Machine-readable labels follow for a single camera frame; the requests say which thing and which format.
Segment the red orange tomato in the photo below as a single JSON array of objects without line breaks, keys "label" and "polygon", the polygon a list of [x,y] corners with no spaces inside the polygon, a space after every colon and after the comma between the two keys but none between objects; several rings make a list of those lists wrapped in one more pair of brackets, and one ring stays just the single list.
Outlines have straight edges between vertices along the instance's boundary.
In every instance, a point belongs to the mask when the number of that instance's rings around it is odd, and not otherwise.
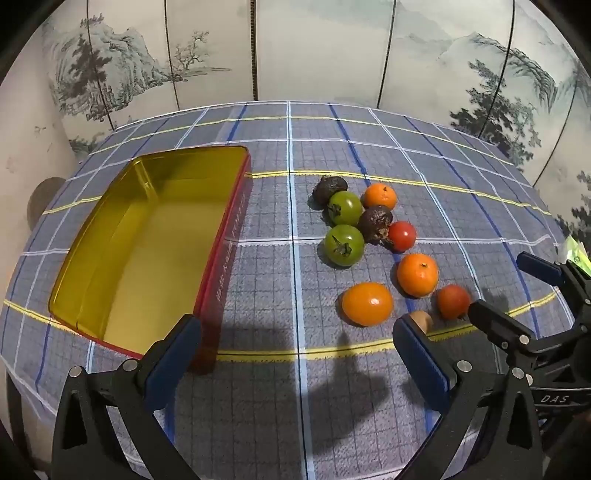
[{"label": "red orange tomato", "polygon": [[450,284],[437,293],[437,306],[445,320],[456,320],[464,316],[471,304],[469,292],[462,286]]}]

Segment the brown kiwi fruit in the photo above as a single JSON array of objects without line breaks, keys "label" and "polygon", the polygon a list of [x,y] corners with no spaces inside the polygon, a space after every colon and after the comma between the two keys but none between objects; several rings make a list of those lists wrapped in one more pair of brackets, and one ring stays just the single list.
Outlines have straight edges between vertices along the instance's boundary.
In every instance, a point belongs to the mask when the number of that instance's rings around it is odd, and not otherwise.
[{"label": "brown kiwi fruit", "polygon": [[410,317],[414,320],[417,326],[425,333],[428,334],[433,326],[434,321],[431,315],[423,310],[416,310],[410,313]]}]

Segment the large orange mandarin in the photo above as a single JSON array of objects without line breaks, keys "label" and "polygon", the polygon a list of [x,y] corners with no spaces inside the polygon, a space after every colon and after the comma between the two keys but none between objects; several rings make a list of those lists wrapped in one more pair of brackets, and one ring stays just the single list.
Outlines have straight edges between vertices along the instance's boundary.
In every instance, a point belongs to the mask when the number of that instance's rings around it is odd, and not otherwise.
[{"label": "large orange mandarin", "polygon": [[421,298],[430,295],[439,281],[439,268],[434,258],[422,253],[405,255],[397,267],[397,280],[406,294]]}]

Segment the smooth orange persimmon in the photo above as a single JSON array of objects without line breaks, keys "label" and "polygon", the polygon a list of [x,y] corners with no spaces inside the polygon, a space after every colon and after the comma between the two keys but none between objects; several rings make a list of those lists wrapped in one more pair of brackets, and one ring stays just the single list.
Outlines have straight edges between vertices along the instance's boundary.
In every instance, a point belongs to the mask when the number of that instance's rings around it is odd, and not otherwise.
[{"label": "smooth orange persimmon", "polygon": [[390,290],[381,283],[363,282],[342,294],[342,313],[362,327],[377,326],[387,321],[394,310]]}]

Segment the small red tomato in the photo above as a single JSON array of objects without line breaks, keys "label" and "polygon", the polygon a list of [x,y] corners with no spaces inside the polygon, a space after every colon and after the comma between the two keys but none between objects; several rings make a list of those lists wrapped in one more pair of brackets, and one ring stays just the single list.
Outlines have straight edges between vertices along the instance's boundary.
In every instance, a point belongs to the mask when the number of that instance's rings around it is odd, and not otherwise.
[{"label": "small red tomato", "polygon": [[388,241],[394,251],[406,252],[415,245],[415,227],[407,221],[393,222],[389,228]]}]

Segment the dark passion fruit front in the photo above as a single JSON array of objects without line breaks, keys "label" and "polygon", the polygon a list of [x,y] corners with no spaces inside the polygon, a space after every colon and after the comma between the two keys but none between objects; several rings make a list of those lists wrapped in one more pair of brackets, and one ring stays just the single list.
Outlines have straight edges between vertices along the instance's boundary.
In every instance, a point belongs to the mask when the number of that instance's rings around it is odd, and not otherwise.
[{"label": "dark passion fruit front", "polygon": [[366,242],[377,243],[388,237],[392,222],[392,211],[387,206],[375,205],[363,211],[356,227]]}]

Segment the dark passion fruit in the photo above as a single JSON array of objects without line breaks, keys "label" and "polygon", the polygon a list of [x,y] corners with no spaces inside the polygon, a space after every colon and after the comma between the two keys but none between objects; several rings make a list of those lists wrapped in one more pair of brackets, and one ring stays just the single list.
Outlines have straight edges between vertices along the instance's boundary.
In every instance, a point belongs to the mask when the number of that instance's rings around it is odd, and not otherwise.
[{"label": "dark passion fruit", "polygon": [[322,176],[312,190],[311,198],[315,206],[325,208],[329,204],[329,199],[335,193],[347,191],[348,189],[349,185],[344,178],[339,176]]},{"label": "dark passion fruit", "polygon": [[387,206],[375,205],[363,211],[356,227],[366,242],[377,243],[388,237],[392,222],[392,211]]}]

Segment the small orange mandarin back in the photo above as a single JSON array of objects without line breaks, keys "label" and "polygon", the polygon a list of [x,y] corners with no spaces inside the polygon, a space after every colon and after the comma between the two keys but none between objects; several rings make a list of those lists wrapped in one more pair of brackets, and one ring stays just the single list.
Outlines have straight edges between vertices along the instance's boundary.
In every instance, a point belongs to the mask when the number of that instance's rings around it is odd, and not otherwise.
[{"label": "small orange mandarin back", "polygon": [[362,202],[366,209],[385,206],[393,210],[398,203],[398,196],[392,187],[383,183],[373,183],[363,192]]}]

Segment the green tomato front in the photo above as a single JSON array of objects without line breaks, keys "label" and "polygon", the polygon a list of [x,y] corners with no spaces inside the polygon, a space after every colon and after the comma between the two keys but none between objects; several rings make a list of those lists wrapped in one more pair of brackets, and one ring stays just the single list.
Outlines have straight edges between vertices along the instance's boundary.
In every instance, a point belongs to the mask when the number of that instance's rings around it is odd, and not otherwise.
[{"label": "green tomato front", "polygon": [[322,244],[329,261],[342,268],[356,264],[365,251],[363,234],[356,227],[345,224],[332,227]]}]

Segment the green tomato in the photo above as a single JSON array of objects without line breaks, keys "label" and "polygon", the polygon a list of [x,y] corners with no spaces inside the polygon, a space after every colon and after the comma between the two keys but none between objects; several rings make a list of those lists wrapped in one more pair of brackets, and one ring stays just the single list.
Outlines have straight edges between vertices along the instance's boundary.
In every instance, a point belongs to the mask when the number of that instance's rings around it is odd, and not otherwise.
[{"label": "green tomato", "polygon": [[329,261],[342,268],[356,264],[365,251],[363,234],[356,227],[345,224],[332,227],[322,244]]},{"label": "green tomato", "polygon": [[355,193],[339,191],[329,199],[327,212],[335,225],[356,226],[363,214],[363,204]]}]

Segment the green tomato back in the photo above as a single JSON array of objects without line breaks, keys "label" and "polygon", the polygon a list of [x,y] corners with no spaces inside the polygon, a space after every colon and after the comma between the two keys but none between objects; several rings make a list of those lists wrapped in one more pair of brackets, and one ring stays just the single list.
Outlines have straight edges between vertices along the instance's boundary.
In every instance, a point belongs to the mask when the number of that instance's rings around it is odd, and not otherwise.
[{"label": "green tomato back", "polygon": [[356,226],[363,214],[363,204],[355,193],[339,191],[329,199],[327,212],[335,225]]}]

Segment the red gold toffee tin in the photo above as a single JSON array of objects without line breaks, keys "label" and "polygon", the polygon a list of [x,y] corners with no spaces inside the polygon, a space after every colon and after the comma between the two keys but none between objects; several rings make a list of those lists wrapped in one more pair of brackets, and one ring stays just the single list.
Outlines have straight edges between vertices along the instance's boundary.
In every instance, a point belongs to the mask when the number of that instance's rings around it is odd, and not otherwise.
[{"label": "red gold toffee tin", "polygon": [[48,310],[64,326],[140,358],[185,314],[200,323],[189,371],[216,363],[235,250],[252,192],[245,146],[133,159],[80,228]]}]

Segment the green white packet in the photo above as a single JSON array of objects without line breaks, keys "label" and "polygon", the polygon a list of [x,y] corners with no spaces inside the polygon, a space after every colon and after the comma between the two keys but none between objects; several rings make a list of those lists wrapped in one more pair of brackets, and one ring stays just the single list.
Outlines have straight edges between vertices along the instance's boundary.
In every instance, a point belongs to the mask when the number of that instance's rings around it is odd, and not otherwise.
[{"label": "green white packet", "polygon": [[587,275],[591,275],[591,261],[585,246],[582,242],[575,240],[571,235],[568,235],[557,247],[557,261],[561,264],[571,261]]}]

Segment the plaid blue tablecloth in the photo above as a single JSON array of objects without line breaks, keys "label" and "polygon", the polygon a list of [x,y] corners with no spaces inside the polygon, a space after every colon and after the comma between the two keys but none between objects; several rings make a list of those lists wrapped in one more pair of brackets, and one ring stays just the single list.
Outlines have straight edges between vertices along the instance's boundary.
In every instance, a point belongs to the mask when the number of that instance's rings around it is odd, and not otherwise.
[{"label": "plaid blue tablecloth", "polygon": [[563,235],[521,171],[495,146],[378,109],[304,102],[238,103],[137,120],[102,140],[50,202],[25,246],[1,314],[1,357],[35,413],[53,422],[69,369],[108,370],[121,355],[57,324],[48,300],[61,264],[108,184],[132,158],[242,145],[252,193],[235,245],[211,374],[186,376],[161,414],[205,478],[331,479],[396,475],[436,416],[392,342],[392,326],[351,326],[337,299],[356,283],[393,286],[399,256],[368,246],[336,269],[327,225],[308,203],[324,175],[362,193],[394,188],[396,217],[458,283],[538,336],[572,315],[554,288],[518,271],[517,255],[552,258]]}]

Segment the painted folding screen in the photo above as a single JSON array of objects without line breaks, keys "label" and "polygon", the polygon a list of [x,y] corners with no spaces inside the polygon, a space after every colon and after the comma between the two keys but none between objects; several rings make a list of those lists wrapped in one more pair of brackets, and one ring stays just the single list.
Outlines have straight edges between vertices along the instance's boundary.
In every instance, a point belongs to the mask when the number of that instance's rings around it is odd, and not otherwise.
[{"label": "painted folding screen", "polygon": [[590,77],[531,1],[66,1],[40,35],[79,155],[199,105],[377,107],[494,144],[590,238]]}]

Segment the dark passion fruit back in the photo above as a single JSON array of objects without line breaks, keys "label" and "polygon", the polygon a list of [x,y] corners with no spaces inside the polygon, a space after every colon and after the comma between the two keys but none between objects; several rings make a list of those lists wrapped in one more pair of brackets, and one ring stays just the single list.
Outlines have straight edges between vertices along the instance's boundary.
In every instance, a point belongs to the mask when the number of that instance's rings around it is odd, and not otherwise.
[{"label": "dark passion fruit back", "polygon": [[325,208],[329,204],[329,199],[335,193],[347,191],[348,189],[349,185],[344,178],[339,176],[322,176],[312,190],[311,198],[315,206]]}]

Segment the grey millstone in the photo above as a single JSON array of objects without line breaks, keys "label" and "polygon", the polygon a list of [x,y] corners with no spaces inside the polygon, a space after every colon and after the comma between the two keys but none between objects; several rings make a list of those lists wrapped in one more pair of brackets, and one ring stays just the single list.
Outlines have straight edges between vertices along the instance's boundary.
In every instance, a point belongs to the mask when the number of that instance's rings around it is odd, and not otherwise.
[{"label": "grey millstone", "polygon": [[37,185],[29,197],[26,209],[27,224],[30,230],[35,228],[42,213],[65,183],[62,177],[49,177]]}]

